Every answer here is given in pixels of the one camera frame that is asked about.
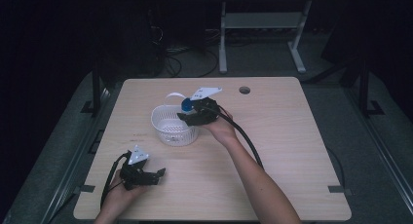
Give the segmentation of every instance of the gray carpet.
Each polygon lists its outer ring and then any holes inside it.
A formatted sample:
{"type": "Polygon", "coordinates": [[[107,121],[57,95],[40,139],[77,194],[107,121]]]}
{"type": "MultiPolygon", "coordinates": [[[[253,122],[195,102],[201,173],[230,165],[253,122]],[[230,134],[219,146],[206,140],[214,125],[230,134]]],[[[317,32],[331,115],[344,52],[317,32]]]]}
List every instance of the gray carpet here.
{"type": "MultiPolygon", "coordinates": [[[[319,57],[328,35],[305,34],[299,51],[308,72],[298,74],[286,45],[292,35],[265,34],[253,38],[248,45],[228,47],[228,73],[222,75],[215,69],[207,76],[294,76],[305,80],[331,66],[319,57]]],[[[209,49],[217,55],[217,46],[209,49]]],[[[216,63],[215,57],[210,53],[192,51],[174,57],[182,64],[179,77],[197,77],[209,71],[216,63]]],[[[175,60],[170,62],[177,70],[175,60]]],[[[394,186],[375,141],[365,126],[366,121],[374,125],[406,179],[413,184],[412,123],[398,109],[383,83],[374,75],[370,79],[370,98],[378,101],[386,115],[364,119],[349,97],[357,96],[357,87],[349,90],[341,88],[338,85],[341,74],[342,72],[335,73],[316,85],[303,85],[303,90],[325,146],[337,156],[330,154],[337,176],[345,182],[349,192],[347,199],[353,216],[344,223],[413,223],[412,213],[394,186]]],[[[169,74],[164,70],[158,77],[169,77],[169,74]]],[[[119,80],[117,86],[110,89],[110,96],[107,94],[103,97],[99,114],[92,118],[91,114],[80,113],[84,103],[92,99],[92,78],[91,75],[85,77],[21,188],[6,223],[42,223],[42,220],[47,223],[56,211],[50,208],[50,204],[55,202],[61,205],[77,186],[83,184],[94,158],[93,154],[88,154],[89,148],[97,147],[94,137],[99,130],[105,129],[121,87],[122,80],[119,80]],[[68,169],[73,163],[76,163],[76,167],[69,173],[68,169]],[[63,189],[57,190],[65,175],[69,175],[70,179],[63,189]]],[[[92,223],[73,217],[77,198],[75,195],[70,200],[53,223],[92,223]]]]}

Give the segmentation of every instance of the tabletop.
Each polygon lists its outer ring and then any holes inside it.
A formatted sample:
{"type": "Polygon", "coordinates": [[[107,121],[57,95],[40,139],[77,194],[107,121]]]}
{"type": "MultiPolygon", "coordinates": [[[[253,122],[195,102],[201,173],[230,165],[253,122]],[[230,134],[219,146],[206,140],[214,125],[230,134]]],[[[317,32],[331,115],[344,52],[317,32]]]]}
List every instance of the tabletop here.
{"type": "MultiPolygon", "coordinates": [[[[288,196],[302,220],[344,221],[351,211],[319,134],[301,85],[290,77],[138,79],[124,83],[74,209],[94,219],[113,162],[134,145],[150,158],[145,171],[166,168],[158,185],[122,215],[135,220],[257,220],[225,148],[206,130],[195,142],[162,143],[151,124],[152,110],[172,92],[192,95],[199,87],[220,87],[213,95],[253,142],[267,173],[288,196]],[[240,93],[248,87],[250,93],[240,93]]],[[[179,104],[181,98],[168,98],[179,104]]],[[[248,145],[239,139],[252,155],[248,145]]]]}

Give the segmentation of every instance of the person's right hand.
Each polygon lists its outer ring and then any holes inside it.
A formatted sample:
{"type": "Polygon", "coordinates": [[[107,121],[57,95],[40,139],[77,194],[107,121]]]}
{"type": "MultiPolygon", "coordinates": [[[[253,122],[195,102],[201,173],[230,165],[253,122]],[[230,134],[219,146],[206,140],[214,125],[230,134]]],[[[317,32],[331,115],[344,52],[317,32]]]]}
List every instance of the person's right hand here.
{"type": "Polygon", "coordinates": [[[107,194],[94,224],[115,223],[118,216],[121,215],[137,197],[148,190],[148,186],[135,186],[128,191],[123,184],[119,169],[115,173],[110,188],[112,189],[107,194]]]}
{"type": "MultiPolygon", "coordinates": [[[[233,116],[230,113],[226,112],[226,114],[228,114],[228,118],[233,119],[233,116]]],[[[224,146],[227,145],[229,140],[237,139],[234,127],[222,117],[218,117],[216,121],[201,127],[209,130],[215,139],[224,146]]]]}

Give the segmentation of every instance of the slotted basket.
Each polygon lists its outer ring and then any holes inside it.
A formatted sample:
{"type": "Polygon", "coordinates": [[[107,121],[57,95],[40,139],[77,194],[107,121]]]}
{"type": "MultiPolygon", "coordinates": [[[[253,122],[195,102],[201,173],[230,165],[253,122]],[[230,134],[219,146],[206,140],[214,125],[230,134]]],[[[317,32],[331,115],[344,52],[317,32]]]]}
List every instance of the slotted basket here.
{"type": "MultiPolygon", "coordinates": [[[[170,96],[180,96],[186,98],[181,93],[170,93],[170,96]]],[[[163,143],[169,146],[185,146],[194,142],[199,133],[199,128],[188,127],[181,121],[176,113],[181,112],[180,105],[160,105],[152,111],[152,125],[157,131],[157,135],[163,143]]]]}

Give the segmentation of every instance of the basket rim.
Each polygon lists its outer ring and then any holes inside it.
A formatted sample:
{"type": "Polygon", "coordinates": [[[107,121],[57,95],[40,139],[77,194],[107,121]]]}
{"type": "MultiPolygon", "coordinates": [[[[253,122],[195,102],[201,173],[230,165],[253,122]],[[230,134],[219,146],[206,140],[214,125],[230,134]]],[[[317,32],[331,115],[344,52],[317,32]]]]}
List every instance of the basket rim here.
{"type": "Polygon", "coordinates": [[[152,114],[151,114],[151,123],[152,123],[152,126],[157,130],[157,131],[160,131],[160,132],[162,132],[162,133],[185,133],[185,132],[187,132],[187,131],[191,131],[193,128],[195,128],[196,126],[188,126],[188,129],[187,130],[184,130],[184,131],[179,131],[179,132],[168,132],[168,131],[162,131],[161,129],[159,129],[157,126],[155,126],[155,124],[154,124],[154,121],[153,121],[153,116],[154,116],[154,112],[155,112],[155,110],[157,110],[158,108],[160,108],[160,107],[169,107],[169,106],[173,106],[173,107],[179,107],[180,108],[180,105],[158,105],[157,107],[155,107],[153,110],[152,110],[152,114]]]}

